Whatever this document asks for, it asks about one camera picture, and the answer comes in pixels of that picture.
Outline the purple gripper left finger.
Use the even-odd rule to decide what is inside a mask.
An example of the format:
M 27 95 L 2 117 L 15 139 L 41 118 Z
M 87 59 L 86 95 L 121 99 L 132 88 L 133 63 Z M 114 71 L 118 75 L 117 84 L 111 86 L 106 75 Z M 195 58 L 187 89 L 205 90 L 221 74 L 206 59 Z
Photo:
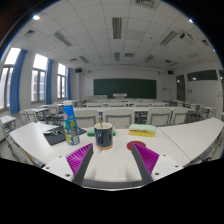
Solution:
M 87 170 L 88 164 L 93 155 L 93 144 L 85 145 L 66 156 L 66 160 L 73 172 L 73 182 L 81 185 Z

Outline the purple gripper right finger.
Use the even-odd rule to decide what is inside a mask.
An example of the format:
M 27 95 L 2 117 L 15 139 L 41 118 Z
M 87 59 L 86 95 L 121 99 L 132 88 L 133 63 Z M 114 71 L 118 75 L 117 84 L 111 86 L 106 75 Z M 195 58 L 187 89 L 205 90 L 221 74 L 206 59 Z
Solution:
M 151 183 L 153 181 L 151 174 L 159 159 L 159 154 L 146 147 L 134 146 L 132 155 L 140 171 L 143 183 Z

